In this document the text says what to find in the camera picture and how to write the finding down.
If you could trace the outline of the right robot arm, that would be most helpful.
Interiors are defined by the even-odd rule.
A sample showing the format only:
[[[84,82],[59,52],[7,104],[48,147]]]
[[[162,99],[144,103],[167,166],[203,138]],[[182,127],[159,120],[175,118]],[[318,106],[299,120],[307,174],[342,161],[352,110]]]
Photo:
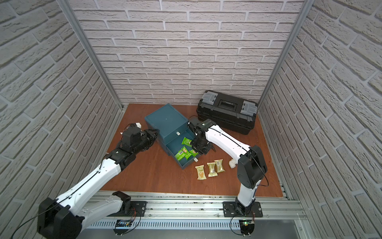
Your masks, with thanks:
[[[237,167],[240,191],[235,199],[236,211],[241,215],[249,214],[255,194],[268,171],[262,150],[258,146],[249,146],[226,133],[214,121],[200,122],[190,120],[188,127],[194,134],[191,147],[199,154],[207,154],[213,145],[218,146],[231,156],[230,167]]]

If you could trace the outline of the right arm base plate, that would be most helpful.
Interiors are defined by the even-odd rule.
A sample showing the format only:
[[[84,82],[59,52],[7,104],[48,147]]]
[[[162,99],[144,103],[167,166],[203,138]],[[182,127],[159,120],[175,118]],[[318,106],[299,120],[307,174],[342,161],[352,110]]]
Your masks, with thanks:
[[[234,216],[242,216],[242,217],[255,217],[262,218],[263,211],[261,204],[259,202],[253,202],[250,206],[245,207],[239,202],[227,201],[223,202],[223,213],[225,217],[234,217]]]

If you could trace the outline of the teal drawer cabinet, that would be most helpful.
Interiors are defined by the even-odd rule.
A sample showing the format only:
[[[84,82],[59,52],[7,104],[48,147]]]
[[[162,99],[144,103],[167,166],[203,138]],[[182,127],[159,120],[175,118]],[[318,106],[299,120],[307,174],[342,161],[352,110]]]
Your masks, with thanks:
[[[179,140],[188,130],[187,118],[172,105],[166,104],[144,119],[150,129],[159,131],[158,143],[169,156],[175,158],[175,154],[180,150]]]

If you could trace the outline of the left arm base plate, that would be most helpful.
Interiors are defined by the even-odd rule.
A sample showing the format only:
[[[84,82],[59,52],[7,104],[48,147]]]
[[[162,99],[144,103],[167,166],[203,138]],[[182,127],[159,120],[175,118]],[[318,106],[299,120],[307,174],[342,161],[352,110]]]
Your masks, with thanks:
[[[108,215],[109,217],[132,217],[136,213],[136,217],[144,217],[147,201],[129,201],[124,203],[117,213]]]

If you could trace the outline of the yellow cookie packet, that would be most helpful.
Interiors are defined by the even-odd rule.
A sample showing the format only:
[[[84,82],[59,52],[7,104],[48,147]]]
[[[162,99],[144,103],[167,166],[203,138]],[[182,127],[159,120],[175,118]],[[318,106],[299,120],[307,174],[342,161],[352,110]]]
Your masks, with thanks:
[[[216,165],[216,172],[217,173],[225,172],[225,169],[223,167],[223,159],[218,159],[218,160],[215,160],[214,162]]]
[[[196,166],[195,168],[197,170],[198,180],[206,180],[207,177],[206,177],[206,174],[205,174],[205,166],[204,165],[200,165],[200,166]]]
[[[216,177],[218,176],[218,173],[216,172],[216,163],[215,162],[209,162],[207,163],[208,167],[209,167],[209,174],[208,176],[209,177]]]

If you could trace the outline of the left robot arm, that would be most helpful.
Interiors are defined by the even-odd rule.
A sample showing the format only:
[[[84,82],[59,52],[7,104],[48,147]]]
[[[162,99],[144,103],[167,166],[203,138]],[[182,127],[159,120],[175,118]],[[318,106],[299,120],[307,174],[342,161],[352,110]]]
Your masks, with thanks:
[[[111,179],[131,164],[136,155],[148,150],[159,134],[157,129],[141,130],[139,123],[130,124],[116,149],[84,179],[56,199],[47,198],[39,205],[37,232],[47,239],[75,239],[91,224],[115,213],[136,218],[139,211],[131,197],[121,191],[86,206],[87,202]]]

